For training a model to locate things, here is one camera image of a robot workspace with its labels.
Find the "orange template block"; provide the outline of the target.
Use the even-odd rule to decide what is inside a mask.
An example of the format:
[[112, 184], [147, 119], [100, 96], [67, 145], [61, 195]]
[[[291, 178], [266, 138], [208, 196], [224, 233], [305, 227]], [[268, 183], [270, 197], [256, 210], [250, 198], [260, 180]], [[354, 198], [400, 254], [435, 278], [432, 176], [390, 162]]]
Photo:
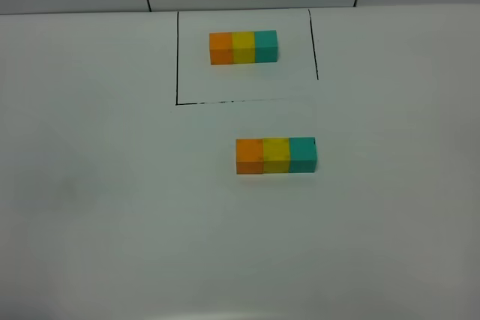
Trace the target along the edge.
[[233, 64], [233, 36], [231, 32], [209, 34], [211, 65]]

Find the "teal template block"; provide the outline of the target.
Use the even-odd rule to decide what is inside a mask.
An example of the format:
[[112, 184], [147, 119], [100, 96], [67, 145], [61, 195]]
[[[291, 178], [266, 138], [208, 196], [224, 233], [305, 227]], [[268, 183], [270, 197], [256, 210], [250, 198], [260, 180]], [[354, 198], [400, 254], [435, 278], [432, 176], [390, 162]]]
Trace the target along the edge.
[[255, 62], [278, 61], [278, 35], [276, 30], [255, 31]]

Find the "yellow template block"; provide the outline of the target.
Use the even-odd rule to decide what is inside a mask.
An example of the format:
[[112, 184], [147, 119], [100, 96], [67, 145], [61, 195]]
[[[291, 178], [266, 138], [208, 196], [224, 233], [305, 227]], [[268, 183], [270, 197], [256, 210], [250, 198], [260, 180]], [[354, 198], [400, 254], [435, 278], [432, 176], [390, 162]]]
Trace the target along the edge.
[[253, 31], [233, 32], [232, 47], [234, 64], [256, 62], [255, 33]]

